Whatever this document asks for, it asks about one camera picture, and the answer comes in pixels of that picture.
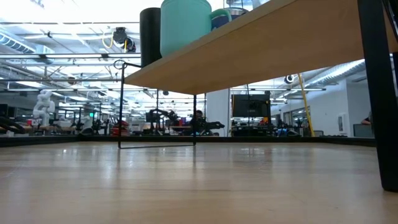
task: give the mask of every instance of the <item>floor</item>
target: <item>floor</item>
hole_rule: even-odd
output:
[[[398,194],[371,147],[76,142],[0,148],[0,223],[396,224]]]

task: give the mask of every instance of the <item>yellow pole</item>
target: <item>yellow pole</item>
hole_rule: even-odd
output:
[[[308,123],[310,124],[311,137],[315,137],[315,133],[313,132],[313,128],[312,128],[311,116],[310,116],[310,113],[308,112],[307,97],[305,97],[305,91],[304,91],[304,86],[303,86],[303,80],[301,79],[301,73],[298,74],[298,80],[300,81],[301,94],[303,95],[303,99],[304,99],[305,112],[307,114]]]

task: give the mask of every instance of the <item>table top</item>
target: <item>table top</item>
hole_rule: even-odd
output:
[[[398,44],[386,17],[391,52]],[[200,94],[364,58],[357,0],[271,0],[126,77]]]

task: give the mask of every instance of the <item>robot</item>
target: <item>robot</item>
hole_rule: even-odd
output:
[[[42,90],[37,95],[37,103],[33,108],[33,117],[35,119],[42,118],[42,126],[48,126],[50,120],[50,113],[55,111],[55,103],[50,100],[51,91]]]

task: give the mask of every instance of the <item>black cylinder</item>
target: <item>black cylinder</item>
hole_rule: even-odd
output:
[[[160,8],[145,9],[139,17],[141,67],[144,68],[162,58],[160,54]]]

